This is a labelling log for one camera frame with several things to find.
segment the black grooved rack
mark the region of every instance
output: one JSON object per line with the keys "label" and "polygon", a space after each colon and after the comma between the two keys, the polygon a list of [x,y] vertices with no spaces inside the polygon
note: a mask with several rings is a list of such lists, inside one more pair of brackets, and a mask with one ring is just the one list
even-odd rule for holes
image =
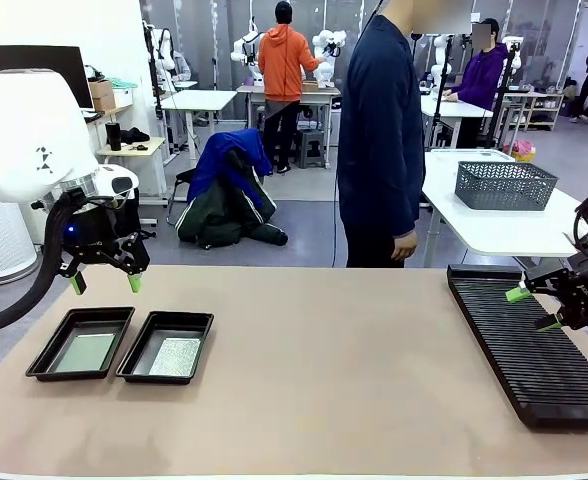
{"label": "black grooved rack", "polygon": [[521,280],[509,267],[450,266],[450,289],[521,421],[533,429],[588,431],[588,361],[562,330],[537,332],[532,297],[510,304]]}

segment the black plastic tray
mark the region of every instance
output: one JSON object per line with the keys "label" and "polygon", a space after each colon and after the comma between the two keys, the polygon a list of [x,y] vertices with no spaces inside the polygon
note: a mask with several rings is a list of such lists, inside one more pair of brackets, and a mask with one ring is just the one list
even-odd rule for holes
{"label": "black plastic tray", "polygon": [[[25,375],[36,377],[42,382],[105,378],[133,314],[133,307],[70,310]],[[101,334],[113,335],[113,338],[103,355],[100,367],[89,370],[56,371],[79,335]]]}
{"label": "black plastic tray", "polygon": [[[198,361],[203,351],[205,338],[210,331],[214,315],[208,313],[184,313],[184,312],[151,312],[143,328],[134,340],[134,343],[125,354],[123,361],[116,372],[117,377],[122,377],[132,383],[162,383],[187,385],[196,374]],[[178,366],[175,373],[161,373],[163,368],[157,368],[160,360],[161,349],[168,345],[168,341],[198,340],[198,347],[192,347],[193,355],[190,359],[183,354],[182,347],[175,345],[172,360]],[[181,364],[177,358],[186,359]]]}
{"label": "black plastic tray", "polygon": [[588,360],[562,330],[538,332],[535,298],[509,304],[513,267],[450,266],[447,280],[520,420],[532,429],[588,431]]}

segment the woman in purple jacket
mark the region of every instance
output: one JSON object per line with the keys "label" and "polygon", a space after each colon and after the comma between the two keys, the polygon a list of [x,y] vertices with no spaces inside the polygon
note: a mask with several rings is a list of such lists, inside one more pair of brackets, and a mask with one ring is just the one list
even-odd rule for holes
{"label": "woman in purple jacket", "polygon": [[[481,22],[490,25],[492,31],[491,46],[472,57],[465,68],[463,82],[451,90],[443,92],[445,101],[476,105],[485,110],[492,110],[494,95],[498,89],[498,82],[503,73],[503,62],[507,58],[507,47],[504,43],[497,43],[499,26],[493,18],[486,18]],[[458,148],[476,148],[477,137],[483,119],[466,118],[461,123]]]}

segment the plastic mesh basket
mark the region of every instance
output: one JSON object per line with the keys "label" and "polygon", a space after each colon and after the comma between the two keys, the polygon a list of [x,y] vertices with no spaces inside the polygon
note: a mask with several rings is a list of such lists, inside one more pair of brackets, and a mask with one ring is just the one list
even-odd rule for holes
{"label": "plastic mesh basket", "polygon": [[460,162],[456,195],[475,210],[545,210],[557,181],[529,163]]}

